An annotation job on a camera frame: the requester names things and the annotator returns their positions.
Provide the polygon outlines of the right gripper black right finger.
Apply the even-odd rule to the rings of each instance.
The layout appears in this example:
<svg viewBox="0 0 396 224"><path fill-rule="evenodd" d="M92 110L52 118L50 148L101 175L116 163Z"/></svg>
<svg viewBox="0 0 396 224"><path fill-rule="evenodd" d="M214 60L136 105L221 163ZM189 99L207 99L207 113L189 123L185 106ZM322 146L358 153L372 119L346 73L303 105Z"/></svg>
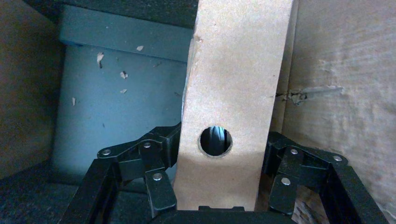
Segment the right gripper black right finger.
<svg viewBox="0 0 396 224"><path fill-rule="evenodd" d="M331 224L386 224L364 184L339 154L304 147L269 132L262 170L271 176L269 211L291 217L297 187L318 193Z"/></svg>

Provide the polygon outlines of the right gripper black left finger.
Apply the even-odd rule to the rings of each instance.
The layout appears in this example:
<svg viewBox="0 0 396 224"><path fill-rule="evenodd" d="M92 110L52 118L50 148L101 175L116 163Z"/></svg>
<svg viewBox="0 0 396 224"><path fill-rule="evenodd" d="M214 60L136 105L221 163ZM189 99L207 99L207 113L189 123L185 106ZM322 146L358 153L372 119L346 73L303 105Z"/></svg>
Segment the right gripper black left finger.
<svg viewBox="0 0 396 224"><path fill-rule="evenodd" d="M175 165L181 124L158 126L137 140L98 151L62 224L107 224L123 185L144 180L152 217L173 211L177 199L166 169Z"/></svg>

